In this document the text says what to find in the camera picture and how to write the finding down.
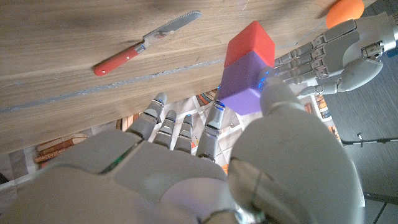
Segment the wood grain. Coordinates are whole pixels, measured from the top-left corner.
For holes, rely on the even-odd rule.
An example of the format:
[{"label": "wood grain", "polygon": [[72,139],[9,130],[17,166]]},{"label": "wood grain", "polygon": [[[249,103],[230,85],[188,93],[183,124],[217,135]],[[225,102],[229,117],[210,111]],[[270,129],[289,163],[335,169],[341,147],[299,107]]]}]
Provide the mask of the wood grain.
[{"label": "wood grain", "polygon": [[[3,132],[8,134],[1,136],[0,153],[141,112],[162,90],[168,91],[172,101],[211,90],[220,81],[221,62],[209,65],[212,69],[186,66],[224,58],[228,41],[253,20],[258,20],[265,28],[278,47],[276,56],[280,56],[296,48],[297,42],[304,44],[326,30],[322,24],[325,20],[323,13],[333,2],[3,1],[0,5],[0,110],[4,112],[0,114],[0,124]],[[106,76],[94,75],[92,66],[98,62],[192,10],[200,10],[202,17]],[[155,78],[156,81],[51,102],[60,95],[112,86],[176,68],[192,71],[178,70],[170,76],[180,78],[168,81],[167,86],[162,84],[169,77],[160,77]],[[206,77],[204,79],[210,83],[195,83],[198,76]],[[150,82],[157,86],[148,87],[148,92],[137,91],[141,85],[147,86]]]}]

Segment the floor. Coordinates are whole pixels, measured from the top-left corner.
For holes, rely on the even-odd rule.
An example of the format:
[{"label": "floor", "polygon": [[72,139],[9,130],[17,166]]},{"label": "floor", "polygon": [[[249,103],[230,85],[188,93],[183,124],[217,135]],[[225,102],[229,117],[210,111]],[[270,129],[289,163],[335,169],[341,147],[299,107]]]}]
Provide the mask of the floor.
[{"label": "floor", "polygon": [[[398,12],[395,0],[378,0],[364,16]],[[381,72],[364,86],[335,95],[325,95],[342,140],[398,138],[398,56],[381,57]],[[395,197],[398,203],[398,142],[345,146],[361,176],[364,192]]]},{"label": "floor", "polygon": [[[279,57],[326,30],[334,2],[6,1],[0,5],[0,154],[138,113],[160,91],[174,102],[214,89],[228,41],[250,22],[260,22]],[[115,71],[93,74],[95,64],[192,10],[201,18]]]}]

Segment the orange ball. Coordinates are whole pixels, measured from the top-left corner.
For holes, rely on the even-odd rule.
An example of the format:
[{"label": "orange ball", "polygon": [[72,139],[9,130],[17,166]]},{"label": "orange ball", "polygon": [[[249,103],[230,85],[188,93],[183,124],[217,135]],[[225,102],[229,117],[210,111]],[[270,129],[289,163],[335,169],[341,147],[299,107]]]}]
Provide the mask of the orange ball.
[{"label": "orange ball", "polygon": [[365,5],[362,0],[340,0],[326,16],[326,26],[330,29],[350,19],[358,19],[362,16]]}]

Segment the stacked cubes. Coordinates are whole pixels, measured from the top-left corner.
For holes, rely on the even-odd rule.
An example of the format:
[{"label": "stacked cubes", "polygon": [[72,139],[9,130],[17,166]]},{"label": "stacked cubes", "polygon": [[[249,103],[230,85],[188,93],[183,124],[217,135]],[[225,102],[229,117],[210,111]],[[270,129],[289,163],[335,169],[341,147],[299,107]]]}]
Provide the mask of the stacked cubes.
[{"label": "stacked cubes", "polygon": [[259,73],[274,62],[275,43],[252,22],[228,43],[218,99],[240,115],[260,111]]}]

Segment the serrated blade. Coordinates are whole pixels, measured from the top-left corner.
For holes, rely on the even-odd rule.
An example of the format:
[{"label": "serrated blade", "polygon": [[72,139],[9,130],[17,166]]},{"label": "serrated blade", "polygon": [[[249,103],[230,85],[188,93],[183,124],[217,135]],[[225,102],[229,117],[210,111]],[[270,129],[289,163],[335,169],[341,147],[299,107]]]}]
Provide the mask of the serrated blade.
[{"label": "serrated blade", "polygon": [[158,35],[157,39],[166,36],[167,34],[178,30],[179,28],[187,25],[188,23],[198,19],[201,16],[200,11],[192,11],[188,12],[185,15],[182,15],[172,21],[164,24],[163,26],[157,28],[156,30],[150,32],[149,34],[144,36],[144,40],[151,39],[152,36]]}]

